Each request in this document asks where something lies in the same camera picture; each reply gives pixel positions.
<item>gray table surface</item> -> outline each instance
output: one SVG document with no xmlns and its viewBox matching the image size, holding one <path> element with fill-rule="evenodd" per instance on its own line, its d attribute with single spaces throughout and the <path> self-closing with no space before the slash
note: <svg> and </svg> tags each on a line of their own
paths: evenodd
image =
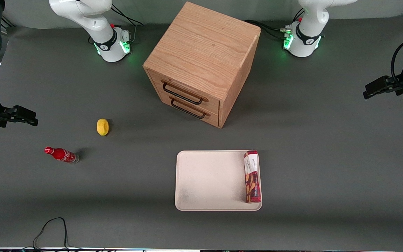
<svg viewBox="0 0 403 252">
<path fill-rule="evenodd" d="M 308 58 L 263 33 L 223 129 L 158 99 L 142 64 L 166 28 L 139 27 L 117 63 L 83 29 L 13 30 L 0 100 L 40 123 L 0 128 L 0 247 L 29 246 L 61 216 L 80 247 L 403 251 L 403 96 L 362 96 L 389 74 L 403 16 L 331 20 Z M 107 137 L 99 118 L 110 119 Z M 82 160 L 57 162 L 46 146 Z M 262 209 L 178 211 L 178 152 L 224 149 L 259 150 Z M 39 245 L 62 239 L 51 223 Z"/>
</svg>

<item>green led light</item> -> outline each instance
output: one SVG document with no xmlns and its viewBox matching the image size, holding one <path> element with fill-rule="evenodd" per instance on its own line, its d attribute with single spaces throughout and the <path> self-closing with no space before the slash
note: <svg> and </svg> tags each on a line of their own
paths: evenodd
<svg viewBox="0 0 403 252">
<path fill-rule="evenodd" d="M 315 49 L 318 48 L 318 45 L 320 44 L 320 40 L 321 40 L 321 36 L 318 38 L 318 42 L 317 42 L 317 45 L 315 46 Z"/>
<path fill-rule="evenodd" d="M 96 50 L 97 50 L 97 54 L 99 54 L 99 55 L 100 55 L 100 51 L 99 51 L 99 48 L 97 48 L 97 45 L 96 45 L 96 43 L 94 43 L 94 47 L 96 47 Z"/>
<path fill-rule="evenodd" d="M 122 47 L 122 50 L 123 52 L 125 52 L 125 54 L 130 52 L 130 43 L 119 41 L 119 44 Z"/>
<path fill-rule="evenodd" d="M 284 42 L 284 47 L 285 47 L 286 49 L 290 48 L 290 45 L 291 45 L 291 42 L 292 42 L 292 41 L 293 41 L 293 35 L 290 34 L 290 36 L 288 36 L 288 37 L 286 38 L 286 41 Z"/>
</svg>

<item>bottle cap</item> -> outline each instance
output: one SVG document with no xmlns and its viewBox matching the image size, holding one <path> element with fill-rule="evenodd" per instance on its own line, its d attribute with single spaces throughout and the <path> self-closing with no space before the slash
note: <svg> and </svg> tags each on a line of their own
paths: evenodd
<svg viewBox="0 0 403 252">
<path fill-rule="evenodd" d="M 54 148 L 46 147 L 46 148 L 44 149 L 44 153 L 52 154 L 52 153 L 54 153 Z"/>
</svg>

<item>drawer handle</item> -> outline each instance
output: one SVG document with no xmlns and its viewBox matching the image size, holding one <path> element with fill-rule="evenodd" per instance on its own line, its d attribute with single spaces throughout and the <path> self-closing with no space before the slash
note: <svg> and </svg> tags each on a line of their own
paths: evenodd
<svg viewBox="0 0 403 252">
<path fill-rule="evenodd" d="M 193 101 L 193 100 L 191 100 L 191 99 L 187 99 L 187 98 L 184 97 L 184 96 L 181 96 L 181 95 L 179 95 L 179 94 L 177 94 L 177 93 L 175 93 L 175 92 L 172 92 L 172 91 L 166 89 L 166 86 L 167 86 L 167 85 L 168 85 L 168 84 L 167 84 L 166 82 L 164 82 L 164 84 L 163 84 L 163 89 L 164 89 L 164 91 L 166 91 L 167 93 L 172 94 L 172 95 L 174 95 L 174 96 L 176 96 L 176 97 L 178 97 L 178 98 L 180 98 L 180 99 L 183 99 L 183 100 L 185 100 L 186 102 L 190 102 L 190 103 L 192 103 L 192 104 L 194 104 L 194 105 L 200 105 L 200 104 L 202 103 L 202 101 L 203 101 L 203 98 L 200 98 L 200 101 Z"/>
<path fill-rule="evenodd" d="M 185 110 L 185 109 L 182 108 L 182 107 L 178 107 L 177 105 L 173 104 L 173 102 L 175 102 L 175 99 L 172 99 L 172 101 L 171 101 L 172 107 L 176 108 L 177 110 L 181 110 L 181 111 L 183 111 L 183 112 L 186 112 L 186 113 L 190 114 L 191 116 L 193 116 L 193 117 L 195 117 L 195 118 L 203 119 L 203 118 L 205 118 L 205 116 L 206 116 L 206 113 L 203 113 L 203 115 L 201 115 L 201 116 L 197 116 L 197 115 L 195 115 L 194 113 L 189 112 L 189 111 Z"/>
</svg>

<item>wooden drawer cabinet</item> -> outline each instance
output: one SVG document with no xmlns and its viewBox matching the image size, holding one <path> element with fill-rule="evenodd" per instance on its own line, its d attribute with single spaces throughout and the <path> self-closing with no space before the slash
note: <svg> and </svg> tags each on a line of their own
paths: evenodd
<svg viewBox="0 0 403 252">
<path fill-rule="evenodd" d="M 186 2 L 143 67 L 163 103 L 222 128 L 261 30 Z"/>
</svg>

